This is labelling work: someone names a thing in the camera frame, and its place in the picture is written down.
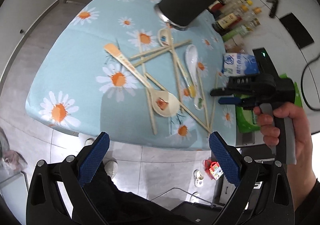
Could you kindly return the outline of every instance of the black pants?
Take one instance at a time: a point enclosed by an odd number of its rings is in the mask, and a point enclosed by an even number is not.
[[[110,224],[166,224],[167,221],[170,224],[194,224],[132,192],[120,191],[106,174],[102,163],[92,181],[84,186],[84,190]],[[81,224],[75,212],[72,213],[72,219]]]

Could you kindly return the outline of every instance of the metal screw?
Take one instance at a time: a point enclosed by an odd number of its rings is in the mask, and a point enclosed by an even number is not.
[[[281,166],[282,166],[282,163],[281,163],[280,161],[276,160],[276,161],[275,161],[275,165],[276,165],[277,167],[281,167]]]
[[[252,162],[252,158],[250,156],[245,156],[244,157],[244,160],[247,162],[247,163],[251,163]]]
[[[75,159],[75,157],[74,156],[67,156],[67,158],[66,158],[66,160],[67,160],[67,162],[72,162],[73,160]]]
[[[38,165],[38,167],[42,167],[44,165],[44,161],[43,160],[39,160],[37,165]]]

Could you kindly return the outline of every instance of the hand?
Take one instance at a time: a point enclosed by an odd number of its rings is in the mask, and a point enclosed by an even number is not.
[[[253,112],[258,115],[258,124],[261,126],[260,131],[263,134],[263,141],[266,145],[268,147],[278,145],[280,130],[272,126],[272,116],[261,113],[259,107],[255,107]],[[312,170],[310,125],[303,108],[289,102],[275,109],[273,115],[278,118],[289,117],[293,123],[297,165],[288,165],[287,177],[292,191],[293,204],[296,209],[316,183],[316,176]]]

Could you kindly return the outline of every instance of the white shoe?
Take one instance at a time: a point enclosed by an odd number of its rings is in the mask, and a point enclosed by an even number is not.
[[[200,193],[194,192],[194,193],[191,195],[189,202],[191,202],[191,203],[199,203],[199,198],[197,198],[197,197],[195,197],[195,196],[200,197]]]
[[[200,171],[198,169],[196,169],[194,172],[193,172],[193,180],[195,182],[195,186],[196,187],[201,187],[203,186],[203,175],[200,173]]]
[[[104,165],[104,170],[107,175],[113,179],[118,172],[118,163],[114,160],[110,160]]]
[[[89,138],[84,142],[84,146],[90,146],[94,142],[94,138]]]

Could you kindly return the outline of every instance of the white countertop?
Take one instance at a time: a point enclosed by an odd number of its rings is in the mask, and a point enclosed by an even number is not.
[[[292,12],[302,25],[308,30],[314,44],[298,49],[292,37],[283,27],[279,19],[269,17],[271,3],[265,0],[252,0],[252,7],[261,7],[262,13],[258,15],[261,26],[245,37],[245,51],[252,54],[252,49],[265,47],[279,74],[286,73],[294,82],[297,82],[300,90],[302,70],[307,61],[317,56],[320,52],[320,6],[316,0],[279,0],[276,13],[282,17]],[[311,72],[306,71],[304,77],[304,93],[313,107],[320,108],[320,99],[317,88],[320,91],[320,62],[310,66]],[[320,112],[313,112],[303,103],[311,125],[311,132],[320,130]],[[260,132],[255,136],[255,143],[262,142]]]

